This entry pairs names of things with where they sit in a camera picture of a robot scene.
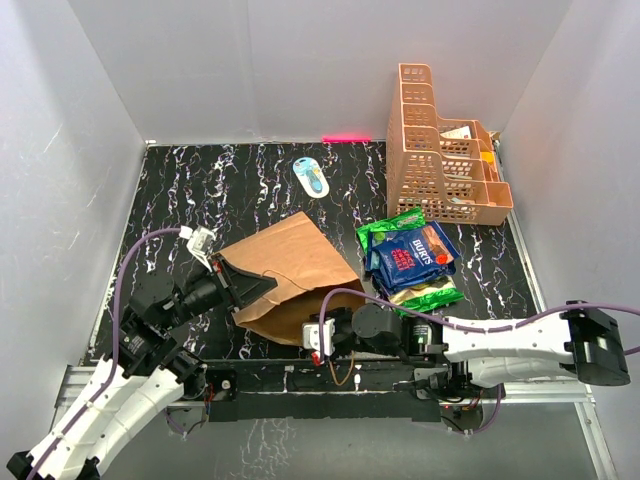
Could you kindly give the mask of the brown paper bag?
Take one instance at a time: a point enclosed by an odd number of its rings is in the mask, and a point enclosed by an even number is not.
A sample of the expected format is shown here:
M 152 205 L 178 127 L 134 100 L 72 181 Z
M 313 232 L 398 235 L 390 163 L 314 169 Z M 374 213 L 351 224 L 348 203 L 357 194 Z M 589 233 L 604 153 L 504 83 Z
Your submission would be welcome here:
M 348 293 L 324 298 L 346 288 L 361 292 L 359 275 L 315 223 L 298 212 L 221 250 L 234 267 L 277 281 L 233 315 L 237 326 L 285 346 L 303 345 L 303 325 L 313 315 L 341 307 L 357 310 L 364 299 Z

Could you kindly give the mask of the green Chuba cassava chips bag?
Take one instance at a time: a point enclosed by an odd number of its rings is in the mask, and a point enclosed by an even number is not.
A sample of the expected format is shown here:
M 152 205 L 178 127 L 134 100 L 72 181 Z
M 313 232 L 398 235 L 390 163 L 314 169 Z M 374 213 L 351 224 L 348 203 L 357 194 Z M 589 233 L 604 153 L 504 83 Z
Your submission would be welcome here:
M 464 298 L 453 280 L 460 254 L 420 208 L 366 224 L 357 236 L 365 273 L 386 300 L 427 313 Z

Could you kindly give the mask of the dark blue Burts chilli bag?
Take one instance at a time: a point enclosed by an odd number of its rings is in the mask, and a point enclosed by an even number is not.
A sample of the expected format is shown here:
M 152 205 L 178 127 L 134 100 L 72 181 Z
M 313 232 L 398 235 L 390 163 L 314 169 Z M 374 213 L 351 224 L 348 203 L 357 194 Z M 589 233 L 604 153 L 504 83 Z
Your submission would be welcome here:
M 455 273 L 460 254 L 437 222 L 394 230 L 389 283 L 372 275 L 388 292 L 398 292 Z

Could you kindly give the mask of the blue Burts chips bag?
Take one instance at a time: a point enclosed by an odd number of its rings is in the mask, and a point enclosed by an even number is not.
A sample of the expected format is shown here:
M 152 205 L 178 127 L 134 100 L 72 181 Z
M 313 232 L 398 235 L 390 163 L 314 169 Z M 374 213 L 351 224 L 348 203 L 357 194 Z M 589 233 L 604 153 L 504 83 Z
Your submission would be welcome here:
M 386 283 L 389 283 L 391 278 L 389 266 L 392 262 L 391 250 L 395 236 L 396 233 L 393 231 L 370 232 L 368 234 L 366 271 Z

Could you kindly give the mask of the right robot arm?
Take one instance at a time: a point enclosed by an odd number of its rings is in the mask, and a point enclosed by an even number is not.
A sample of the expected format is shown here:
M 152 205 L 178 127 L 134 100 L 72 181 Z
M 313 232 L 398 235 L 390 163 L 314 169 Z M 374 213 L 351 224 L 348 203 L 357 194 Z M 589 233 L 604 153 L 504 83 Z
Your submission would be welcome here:
M 412 367 L 404 385 L 422 398 L 475 397 L 542 377 L 626 386 L 631 377 L 615 309 L 577 300 L 525 319 L 468 320 L 372 302 L 312 316 L 302 340 L 317 365 L 350 353 L 395 358 Z

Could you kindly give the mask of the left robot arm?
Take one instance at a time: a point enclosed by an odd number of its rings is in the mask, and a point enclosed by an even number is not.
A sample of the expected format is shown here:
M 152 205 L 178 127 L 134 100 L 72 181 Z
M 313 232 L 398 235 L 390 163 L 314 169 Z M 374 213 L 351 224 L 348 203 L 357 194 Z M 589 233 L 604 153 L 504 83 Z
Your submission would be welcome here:
M 172 329 L 212 311 L 242 310 L 275 289 L 273 277 L 238 269 L 217 254 L 184 286 L 153 271 L 135 285 L 117 345 L 99 364 L 52 431 L 7 463 L 17 479 L 97 479 L 117 453 L 172 402 L 207 389 L 203 361 Z

